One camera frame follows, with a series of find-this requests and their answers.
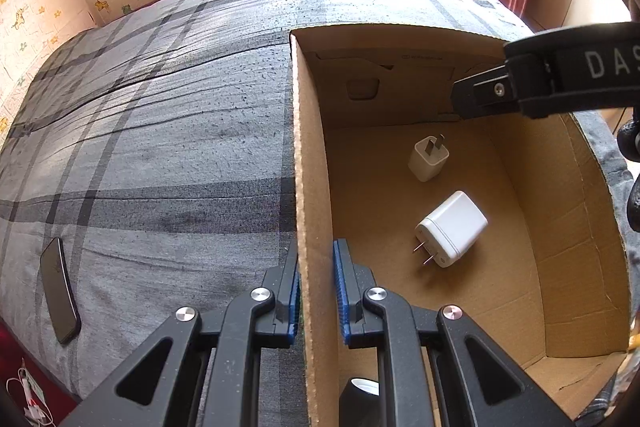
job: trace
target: black cylindrical object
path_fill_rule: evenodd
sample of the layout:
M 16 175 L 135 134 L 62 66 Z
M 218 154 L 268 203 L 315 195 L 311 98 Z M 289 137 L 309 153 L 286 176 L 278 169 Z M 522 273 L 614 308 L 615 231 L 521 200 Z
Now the black cylindrical object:
M 380 389 L 365 378 L 351 378 L 340 395 L 340 427 L 380 427 Z

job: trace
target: white charger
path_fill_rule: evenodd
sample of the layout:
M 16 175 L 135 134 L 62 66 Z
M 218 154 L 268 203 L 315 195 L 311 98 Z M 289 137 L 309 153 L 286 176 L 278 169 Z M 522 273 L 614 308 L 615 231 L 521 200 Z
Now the white charger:
M 430 255 L 424 264 L 433 259 L 440 267 L 451 266 L 466 253 L 487 223 L 469 196 L 457 190 L 415 227 L 420 247 Z
M 444 147 L 444 136 L 428 136 L 414 145 L 409 156 L 409 168 L 418 181 L 425 182 L 442 170 L 448 157 L 449 151 Z

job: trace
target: smartphone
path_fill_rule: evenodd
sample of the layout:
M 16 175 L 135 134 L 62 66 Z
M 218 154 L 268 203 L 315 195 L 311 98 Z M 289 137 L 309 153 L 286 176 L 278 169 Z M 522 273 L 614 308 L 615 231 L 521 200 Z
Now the smartphone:
M 40 256 L 40 273 L 51 324 L 60 344 L 69 343 L 80 333 L 81 322 L 66 271 L 62 240 L 55 237 Z

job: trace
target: mattress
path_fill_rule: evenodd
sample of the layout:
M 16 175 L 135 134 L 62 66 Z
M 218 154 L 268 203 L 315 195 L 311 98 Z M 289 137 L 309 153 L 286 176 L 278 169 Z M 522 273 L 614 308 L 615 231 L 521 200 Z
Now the mattress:
M 179 307 L 223 307 L 283 259 L 296 227 L 289 32 L 342 23 L 531 33 L 497 0 L 161 0 L 43 65 L 0 153 L 0 315 L 73 393 L 91 393 Z M 577 118 L 638 288 L 631 175 L 602 119 Z M 38 272 L 53 237 L 82 318 L 68 346 Z M 305 425 L 302 335 L 264 350 L 261 369 L 260 425 Z

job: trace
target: metal screw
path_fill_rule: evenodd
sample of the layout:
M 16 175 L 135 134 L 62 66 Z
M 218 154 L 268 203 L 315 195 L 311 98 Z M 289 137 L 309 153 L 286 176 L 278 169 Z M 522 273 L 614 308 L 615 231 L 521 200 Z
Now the metal screw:
M 386 299 L 386 290 L 377 286 L 375 288 L 369 288 L 367 290 L 367 297 L 372 301 L 382 301 Z
M 180 322 L 189 322 L 195 316 L 196 316 L 196 310 L 188 306 L 184 306 L 180 308 L 177 312 L 175 312 L 175 318 L 178 319 Z
M 450 321 L 456 321 L 460 317 L 462 317 L 462 310 L 455 304 L 450 304 L 448 306 L 444 306 L 444 308 L 442 309 L 442 314 Z
M 256 288 L 251 292 L 251 298 L 254 301 L 266 301 L 271 296 L 271 292 L 267 288 Z

